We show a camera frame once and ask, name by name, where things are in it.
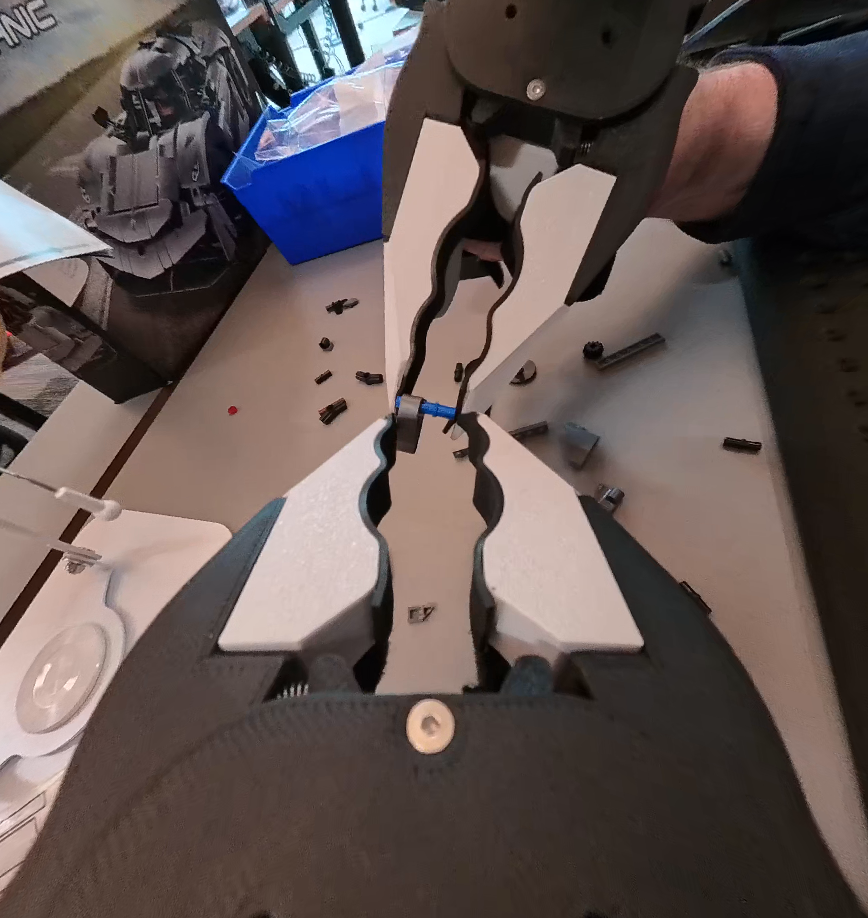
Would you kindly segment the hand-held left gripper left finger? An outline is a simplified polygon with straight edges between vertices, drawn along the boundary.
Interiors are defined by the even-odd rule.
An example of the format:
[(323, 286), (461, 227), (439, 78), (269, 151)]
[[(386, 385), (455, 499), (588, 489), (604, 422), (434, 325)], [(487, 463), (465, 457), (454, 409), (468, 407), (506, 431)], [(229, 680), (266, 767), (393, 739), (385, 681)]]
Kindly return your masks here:
[(376, 419), (290, 488), (217, 645), (227, 653), (385, 657), (393, 628), (390, 552), (394, 419)]

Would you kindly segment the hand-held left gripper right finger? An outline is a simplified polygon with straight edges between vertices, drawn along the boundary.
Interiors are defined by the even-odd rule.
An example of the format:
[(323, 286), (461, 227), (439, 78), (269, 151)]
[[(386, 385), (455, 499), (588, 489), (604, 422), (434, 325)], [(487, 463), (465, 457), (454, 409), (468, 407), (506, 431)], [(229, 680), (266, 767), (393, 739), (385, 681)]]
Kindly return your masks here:
[(463, 415), (485, 531), (473, 586), (485, 645), (509, 664), (634, 655), (644, 640), (578, 492), (488, 416)]

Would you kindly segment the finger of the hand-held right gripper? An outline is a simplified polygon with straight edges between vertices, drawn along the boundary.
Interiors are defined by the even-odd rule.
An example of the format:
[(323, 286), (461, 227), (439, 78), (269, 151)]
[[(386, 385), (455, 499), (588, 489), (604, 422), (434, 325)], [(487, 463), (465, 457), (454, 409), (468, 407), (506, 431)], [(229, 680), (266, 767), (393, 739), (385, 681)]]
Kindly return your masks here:
[(389, 402), (414, 392), (428, 332), (459, 285), (462, 244), (483, 204), (487, 153), (456, 124), (424, 119), (383, 245), (385, 380)]
[(484, 412), (530, 359), (532, 339), (594, 283), (579, 276), (616, 178), (578, 164), (532, 185), (518, 213), (520, 252), (507, 292), (486, 317), (486, 343), (463, 383), (455, 418)]

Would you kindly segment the dark grey triangular beam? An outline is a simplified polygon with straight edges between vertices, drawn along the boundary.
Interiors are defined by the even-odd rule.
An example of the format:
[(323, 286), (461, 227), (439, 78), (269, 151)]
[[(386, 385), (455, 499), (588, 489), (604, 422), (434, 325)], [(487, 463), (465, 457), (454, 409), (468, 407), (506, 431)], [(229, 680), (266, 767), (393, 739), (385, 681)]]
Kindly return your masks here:
[(425, 401), (419, 396), (405, 394), (398, 396), (394, 405), (396, 449), (402, 453), (415, 454), (424, 423)]

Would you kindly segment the person's right forearm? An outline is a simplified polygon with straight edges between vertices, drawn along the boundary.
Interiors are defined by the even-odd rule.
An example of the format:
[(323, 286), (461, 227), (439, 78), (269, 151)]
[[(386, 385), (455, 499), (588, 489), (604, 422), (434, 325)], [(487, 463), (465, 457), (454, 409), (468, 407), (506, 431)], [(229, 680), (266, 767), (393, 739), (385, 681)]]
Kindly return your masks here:
[(715, 55), (646, 215), (710, 244), (868, 249), (868, 29)]

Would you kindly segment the blue plastic bin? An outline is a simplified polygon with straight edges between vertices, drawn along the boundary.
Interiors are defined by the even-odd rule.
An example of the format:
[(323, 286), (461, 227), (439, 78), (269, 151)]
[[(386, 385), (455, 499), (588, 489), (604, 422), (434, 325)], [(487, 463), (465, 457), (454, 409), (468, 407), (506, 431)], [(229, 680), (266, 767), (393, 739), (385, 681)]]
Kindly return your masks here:
[(384, 123), (272, 163), (255, 160), (268, 105), (222, 183), (292, 265), (382, 236)]

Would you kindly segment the silver curved panel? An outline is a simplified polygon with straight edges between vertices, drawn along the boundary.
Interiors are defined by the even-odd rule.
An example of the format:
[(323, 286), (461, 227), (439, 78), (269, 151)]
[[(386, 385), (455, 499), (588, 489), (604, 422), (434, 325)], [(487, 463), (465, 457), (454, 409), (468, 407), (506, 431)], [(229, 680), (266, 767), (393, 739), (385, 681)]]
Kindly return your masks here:
[(563, 459), (568, 467), (581, 471), (601, 442), (601, 437), (584, 426), (567, 421), (561, 435)]

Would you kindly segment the long grey beam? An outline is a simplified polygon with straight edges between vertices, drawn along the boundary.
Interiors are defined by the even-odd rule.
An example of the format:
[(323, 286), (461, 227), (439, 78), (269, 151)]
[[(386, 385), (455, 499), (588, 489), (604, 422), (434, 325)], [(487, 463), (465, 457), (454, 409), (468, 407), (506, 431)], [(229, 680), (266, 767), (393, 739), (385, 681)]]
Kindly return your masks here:
[(666, 343), (666, 338), (663, 335), (657, 332), (653, 333), (619, 350), (614, 350), (609, 353), (605, 352), (604, 355), (596, 361), (596, 369), (601, 372), (612, 369), (642, 354), (659, 348)]

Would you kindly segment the clear plastic bags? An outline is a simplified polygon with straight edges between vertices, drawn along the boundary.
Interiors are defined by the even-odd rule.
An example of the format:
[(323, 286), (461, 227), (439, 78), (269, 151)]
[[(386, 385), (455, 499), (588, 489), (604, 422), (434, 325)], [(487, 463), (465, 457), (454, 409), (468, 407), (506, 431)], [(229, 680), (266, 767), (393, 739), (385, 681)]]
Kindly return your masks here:
[(272, 163), (382, 124), (408, 47), (374, 54), (352, 72), (315, 86), (286, 114), (270, 114), (254, 158)]

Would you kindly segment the dark background shelving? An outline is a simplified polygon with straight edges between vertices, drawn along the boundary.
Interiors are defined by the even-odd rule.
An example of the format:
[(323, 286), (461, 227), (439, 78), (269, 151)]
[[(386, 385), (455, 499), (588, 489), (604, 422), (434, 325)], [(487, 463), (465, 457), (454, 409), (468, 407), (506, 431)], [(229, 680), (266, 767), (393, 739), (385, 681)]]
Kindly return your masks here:
[(417, 28), (423, 2), (221, 1), (267, 93), (292, 93), (364, 63)]

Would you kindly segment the clear round lens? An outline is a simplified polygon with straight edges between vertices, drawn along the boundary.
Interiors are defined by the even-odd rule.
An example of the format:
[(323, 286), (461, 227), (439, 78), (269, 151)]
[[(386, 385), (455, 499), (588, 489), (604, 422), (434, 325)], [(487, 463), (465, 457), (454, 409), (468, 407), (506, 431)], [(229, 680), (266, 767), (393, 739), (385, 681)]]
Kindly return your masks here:
[(105, 629), (98, 623), (73, 625), (50, 639), (23, 676), (15, 716), (28, 734), (53, 732), (87, 704), (108, 656)]

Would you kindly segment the dark printed cardboard box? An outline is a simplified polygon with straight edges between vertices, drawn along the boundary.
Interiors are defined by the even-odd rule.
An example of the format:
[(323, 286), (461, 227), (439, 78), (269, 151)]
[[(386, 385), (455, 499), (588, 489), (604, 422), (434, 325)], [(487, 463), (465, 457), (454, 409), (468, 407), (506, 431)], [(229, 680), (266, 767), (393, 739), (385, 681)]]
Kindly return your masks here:
[(181, 377), (265, 251), (222, 182), (261, 112), (219, 2), (0, 2), (0, 180), (103, 246), (0, 281), (12, 344), (116, 403)]

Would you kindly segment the black perforated mat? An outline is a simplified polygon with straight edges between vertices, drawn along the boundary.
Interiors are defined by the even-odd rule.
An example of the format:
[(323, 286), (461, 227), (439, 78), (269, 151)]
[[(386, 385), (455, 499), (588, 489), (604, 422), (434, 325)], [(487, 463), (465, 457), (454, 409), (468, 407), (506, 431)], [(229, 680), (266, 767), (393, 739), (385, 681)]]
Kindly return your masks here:
[(868, 250), (734, 259), (868, 821)]

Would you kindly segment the white sticker sheet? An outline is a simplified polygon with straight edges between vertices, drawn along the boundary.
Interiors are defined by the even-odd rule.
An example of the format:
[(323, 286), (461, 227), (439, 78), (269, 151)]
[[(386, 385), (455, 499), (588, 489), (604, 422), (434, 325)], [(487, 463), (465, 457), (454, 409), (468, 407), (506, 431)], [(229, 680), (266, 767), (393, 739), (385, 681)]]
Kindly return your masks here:
[(61, 771), (0, 812), (0, 897), (35, 843), (58, 794)]

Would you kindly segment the white instruction booklet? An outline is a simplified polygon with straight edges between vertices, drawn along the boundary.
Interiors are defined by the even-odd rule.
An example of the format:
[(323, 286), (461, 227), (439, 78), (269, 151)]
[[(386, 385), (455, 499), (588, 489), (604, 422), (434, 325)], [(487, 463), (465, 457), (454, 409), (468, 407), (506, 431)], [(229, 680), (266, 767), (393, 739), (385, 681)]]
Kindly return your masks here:
[(0, 280), (49, 262), (110, 250), (83, 227), (0, 179)]

